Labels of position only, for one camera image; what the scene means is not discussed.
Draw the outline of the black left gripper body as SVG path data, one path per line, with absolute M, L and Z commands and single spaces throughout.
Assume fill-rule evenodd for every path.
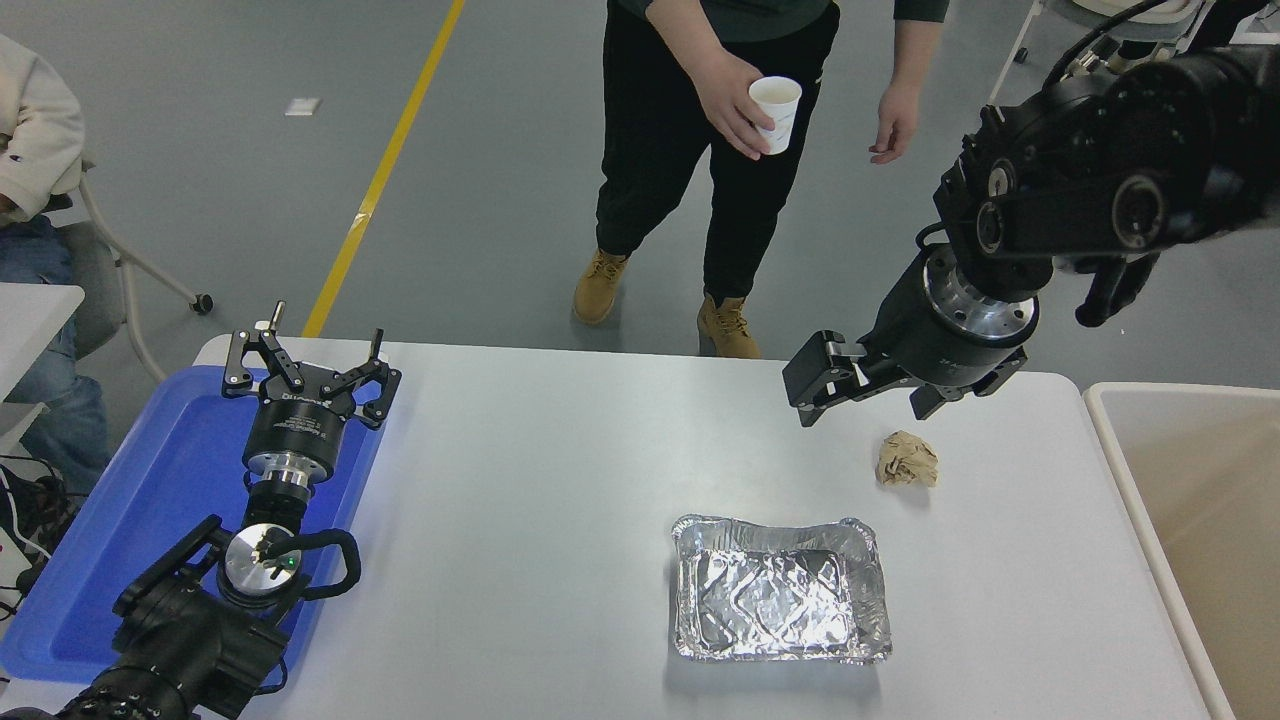
M 307 459 L 312 471 L 332 471 L 340 454 L 346 423 L 355 409 L 349 392 L 334 398 L 260 395 L 243 464 L 251 471 L 262 471 L 266 456 L 292 454 Z

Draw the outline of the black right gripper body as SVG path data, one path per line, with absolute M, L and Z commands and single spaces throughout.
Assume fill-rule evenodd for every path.
M 1027 361 L 1029 302 L 993 299 L 951 250 L 923 250 L 886 296 L 865 336 L 868 378 L 895 369 L 916 419 L 965 395 L 995 393 Z

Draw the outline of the standing person's left hand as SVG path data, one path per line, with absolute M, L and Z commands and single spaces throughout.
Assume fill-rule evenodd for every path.
M 909 150 L 919 122 L 922 86 L 892 81 L 879 99 L 876 141 L 868 149 L 870 163 L 886 165 Z

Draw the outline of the standing person's right hand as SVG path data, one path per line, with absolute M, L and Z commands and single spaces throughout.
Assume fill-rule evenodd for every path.
M 774 120 L 750 96 L 760 72 L 722 47 L 712 49 L 687 69 L 701 109 L 718 135 L 745 158 L 756 161 L 771 149 L 763 129 Z

